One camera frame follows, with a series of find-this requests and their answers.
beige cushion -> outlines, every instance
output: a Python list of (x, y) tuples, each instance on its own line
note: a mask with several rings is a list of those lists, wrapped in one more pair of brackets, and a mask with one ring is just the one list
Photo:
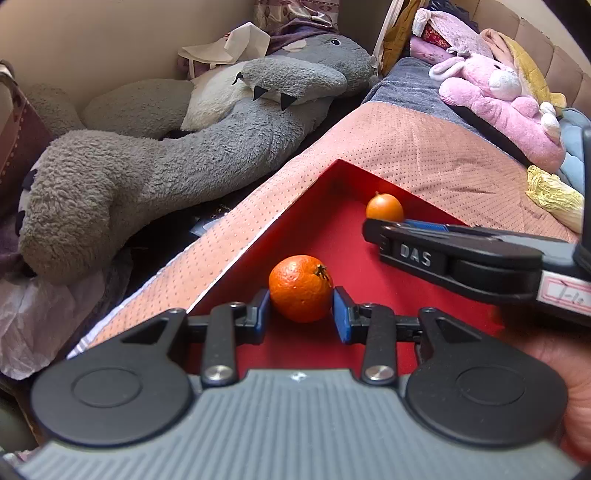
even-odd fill
[(492, 28), (511, 38), (519, 28), (519, 17), (496, 0), (480, 0), (473, 18), (480, 30)]
[(579, 65), (560, 48), (554, 48), (554, 56), (546, 75), (551, 92), (563, 93), (567, 105), (572, 105), (579, 94), (583, 72)]
[(591, 78), (560, 47), (532, 24), (497, 0), (453, 0), (470, 12), (481, 30), (493, 28), (514, 38), (546, 77), (551, 92), (563, 93), (567, 104), (591, 118)]
[(573, 106), (581, 110), (588, 118), (591, 118), (591, 77), (586, 73), (583, 73), (581, 88), (573, 102)]
[(541, 31), (523, 18), (519, 22), (515, 41), (530, 54), (530, 57), (542, 74), (546, 76), (550, 68), (550, 63), (552, 62), (552, 56), (554, 55), (554, 45), (552, 45), (552, 42)]

black round disc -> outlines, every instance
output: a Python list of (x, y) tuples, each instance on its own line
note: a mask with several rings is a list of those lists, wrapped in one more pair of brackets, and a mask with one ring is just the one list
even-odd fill
[(451, 352), (436, 352), (408, 380), (407, 404), (429, 428), (473, 446), (513, 447), (560, 424), (567, 390), (550, 367), (498, 341)]
[(165, 430), (187, 410), (187, 374), (162, 353), (123, 343), (98, 353), (57, 364), (35, 382), (33, 411), (51, 436), (83, 446), (127, 445)]

metal screw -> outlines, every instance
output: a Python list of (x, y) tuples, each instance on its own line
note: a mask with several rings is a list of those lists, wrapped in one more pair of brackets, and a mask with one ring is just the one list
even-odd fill
[(212, 382), (222, 382), (232, 376), (234, 371), (226, 365), (214, 365), (205, 370), (205, 376)]
[(365, 376), (370, 380), (390, 380), (394, 376), (394, 370), (386, 365), (374, 365), (365, 371)]

purple fabric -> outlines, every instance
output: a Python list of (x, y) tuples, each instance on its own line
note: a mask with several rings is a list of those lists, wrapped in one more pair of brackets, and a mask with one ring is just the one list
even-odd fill
[(416, 35), (410, 37), (410, 56), (426, 61), (429, 65), (436, 65), (455, 57), (455, 55), (446, 52), (441, 47), (430, 44)]
[(275, 30), (269, 32), (271, 41), (267, 49), (267, 55), (280, 50), (281, 48), (303, 38), (311, 37), (313, 35), (320, 35), (323, 33), (334, 32), (337, 30), (333, 27), (325, 27), (312, 20), (305, 18), (294, 18), (290, 22), (282, 25)]

mandarin orange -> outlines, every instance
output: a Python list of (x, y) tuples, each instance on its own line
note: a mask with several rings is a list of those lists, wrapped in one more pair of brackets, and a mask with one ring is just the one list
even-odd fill
[(315, 322), (332, 306), (333, 283), (320, 260), (295, 255), (279, 262), (269, 275), (274, 307), (294, 322)]
[(404, 220), (404, 210), (394, 195), (376, 193), (365, 209), (365, 216), (377, 220), (387, 220), (388, 222), (402, 222)]

